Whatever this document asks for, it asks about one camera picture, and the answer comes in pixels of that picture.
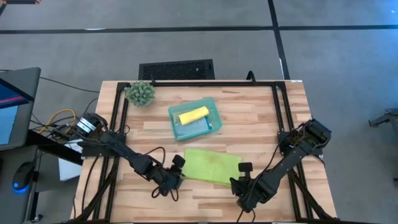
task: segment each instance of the wooden table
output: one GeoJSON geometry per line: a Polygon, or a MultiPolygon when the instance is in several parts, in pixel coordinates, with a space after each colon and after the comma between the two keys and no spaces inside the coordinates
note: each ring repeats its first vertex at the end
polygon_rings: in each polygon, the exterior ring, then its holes
{"type": "MultiPolygon", "coordinates": [[[[103,82],[96,113],[111,119],[117,82],[103,82]]],[[[290,108],[295,126],[311,118],[302,82],[286,81],[290,108]]],[[[258,175],[269,162],[277,145],[279,130],[275,113],[272,90],[267,86],[252,87],[157,87],[156,99],[147,108],[129,105],[126,124],[131,127],[126,144],[136,152],[145,153],[157,146],[166,149],[165,166],[171,165],[176,154],[183,156],[188,148],[207,149],[241,156],[244,162],[252,162],[258,175]],[[199,136],[187,141],[174,139],[169,114],[170,106],[212,96],[220,112],[223,127],[217,132],[199,136]]],[[[281,109],[284,111],[282,95],[279,93],[281,109]]],[[[119,105],[117,121],[120,121],[119,105]]],[[[161,151],[151,154],[161,160],[161,151]]],[[[277,153],[272,165],[282,156],[277,153]]],[[[76,192],[77,215],[81,212],[81,200],[88,171],[94,158],[85,159],[76,192]]],[[[91,175],[86,193],[85,206],[94,196],[100,178],[102,158],[98,159],[91,175]]],[[[318,203],[331,216],[336,216],[328,180],[323,164],[313,156],[303,160],[308,189],[318,203]]],[[[113,202],[112,222],[235,222],[241,209],[238,199],[229,187],[198,180],[184,180],[179,190],[179,200],[171,197],[152,198],[153,182],[147,182],[134,173],[128,162],[120,160],[116,190],[113,202]]],[[[99,217],[104,217],[107,192],[101,203],[99,217]]],[[[305,217],[303,198],[298,194],[301,214],[305,217]]],[[[258,204],[256,221],[294,221],[292,199],[287,177],[283,178],[278,193],[266,204],[258,204]]],[[[244,213],[241,222],[250,222],[251,213],[244,213]]]]}

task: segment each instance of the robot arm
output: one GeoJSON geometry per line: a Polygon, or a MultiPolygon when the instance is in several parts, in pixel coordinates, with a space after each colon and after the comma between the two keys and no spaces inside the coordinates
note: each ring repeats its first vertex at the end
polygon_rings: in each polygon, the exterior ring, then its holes
{"type": "Polygon", "coordinates": [[[325,147],[329,142],[331,131],[317,120],[312,119],[300,126],[299,131],[293,130],[280,142],[280,145],[289,146],[291,150],[274,168],[264,170],[252,179],[250,178],[252,164],[242,163],[239,165],[239,170],[245,172],[245,176],[238,180],[230,178],[232,193],[239,197],[237,203],[245,212],[249,213],[258,202],[269,201],[277,193],[280,180],[293,167],[305,156],[325,147]]]}
{"type": "Polygon", "coordinates": [[[164,168],[162,162],[150,155],[136,153],[126,146],[125,135],[110,131],[106,121],[97,114],[84,114],[76,129],[78,135],[84,139],[79,143],[80,146],[97,145],[114,151],[118,156],[125,158],[138,175],[148,181],[153,180],[159,186],[161,195],[167,196],[171,190],[179,189],[185,163],[181,156],[174,157],[171,168],[164,168]]]}

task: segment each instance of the black strip on floor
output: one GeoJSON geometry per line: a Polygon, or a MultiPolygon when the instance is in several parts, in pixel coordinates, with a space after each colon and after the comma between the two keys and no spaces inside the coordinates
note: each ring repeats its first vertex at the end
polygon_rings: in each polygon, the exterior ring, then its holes
{"type": "Polygon", "coordinates": [[[260,30],[272,30],[272,29],[273,28],[271,26],[36,29],[36,30],[0,30],[0,34],[103,34],[103,33],[140,33],[140,32],[260,31],[260,30]]]}
{"type": "Polygon", "coordinates": [[[281,26],[279,30],[379,30],[398,29],[398,25],[359,25],[359,26],[281,26]]]}
{"type": "Polygon", "coordinates": [[[41,0],[7,0],[7,4],[38,4],[41,0]]]}
{"type": "Polygon", "coordinates": [[[269,12],[271,13],[272,27],[274,28],[276,47],[278,49],[280,63],[282,64],[282,76],[285,80],[290,80],[289,69],[287,68],[284,45],[282,43],[282,37],[280,36],[280,32],[279,32],[278,20],[276,18],[274,1],[268,0],[268,6],[269,6],[269,12]]]}
{"type": "Polygon", "coordinates": [[[1,6],[0,6],[0,16],[1,16],[2,12],[5,10],[6,6],[7,6],[7,4],[1,4],[1,6]]]}

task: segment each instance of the black floor grate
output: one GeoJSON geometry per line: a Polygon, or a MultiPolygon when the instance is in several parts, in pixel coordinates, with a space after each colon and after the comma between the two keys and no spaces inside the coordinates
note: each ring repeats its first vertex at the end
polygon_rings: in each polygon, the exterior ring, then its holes
{"type": "Polygon", "coordinates": [[[139,65],[139,80],[214,80],[213,60],[144,63],[139,65]]]}

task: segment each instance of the green cloth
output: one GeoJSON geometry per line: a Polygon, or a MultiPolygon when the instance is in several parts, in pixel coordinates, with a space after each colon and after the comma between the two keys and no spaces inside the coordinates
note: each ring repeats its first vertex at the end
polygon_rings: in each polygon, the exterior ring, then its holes
{"type": "Polygon", "coordinates": [[[240,173],[239,156],[201,149],[185,150],[185,165],[182,173],[196,180],[204,180],[215,184],[230,185],[230,177],[238,179],[240,173]]]}

